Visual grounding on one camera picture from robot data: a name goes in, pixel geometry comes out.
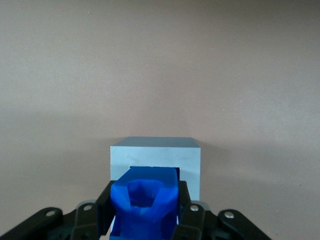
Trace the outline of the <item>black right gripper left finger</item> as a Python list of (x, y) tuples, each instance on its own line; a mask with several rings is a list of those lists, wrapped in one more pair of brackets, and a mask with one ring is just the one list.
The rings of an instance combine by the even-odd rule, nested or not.
[(110, 181), (98, 199), (82, 202), (63, 214), (57, 207), (46, 207), (3, 234), (2, 240), (99, 240), (105, 236), (116, 215), (111, 202)]

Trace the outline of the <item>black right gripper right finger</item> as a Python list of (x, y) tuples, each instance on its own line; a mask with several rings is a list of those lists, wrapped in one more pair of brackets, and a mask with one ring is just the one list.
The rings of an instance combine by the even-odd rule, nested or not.
[(186, 181), (179, 181), (178, 224), (172, 240), (269, 240), (270, 237), (235, 209), (218, 215), (201, 201), (192, 201)]

